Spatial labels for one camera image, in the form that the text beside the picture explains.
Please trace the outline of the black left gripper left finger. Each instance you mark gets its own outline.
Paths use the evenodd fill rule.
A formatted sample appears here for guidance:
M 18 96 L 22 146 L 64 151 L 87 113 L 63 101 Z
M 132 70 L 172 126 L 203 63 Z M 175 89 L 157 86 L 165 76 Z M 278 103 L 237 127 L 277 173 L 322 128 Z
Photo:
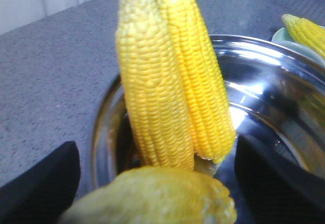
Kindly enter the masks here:
M 1 187 L 1 223 L 56 223 L 72 205 L 80 178 L 77 145 L 64 142 Z

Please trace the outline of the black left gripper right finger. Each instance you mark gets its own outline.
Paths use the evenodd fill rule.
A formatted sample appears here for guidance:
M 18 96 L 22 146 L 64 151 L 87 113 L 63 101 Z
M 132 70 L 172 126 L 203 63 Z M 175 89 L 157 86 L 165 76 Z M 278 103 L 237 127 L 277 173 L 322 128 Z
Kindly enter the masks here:
M 235 174 L 256 223 L 324 223 L 324 179 L 260 140 L 238 137 Z

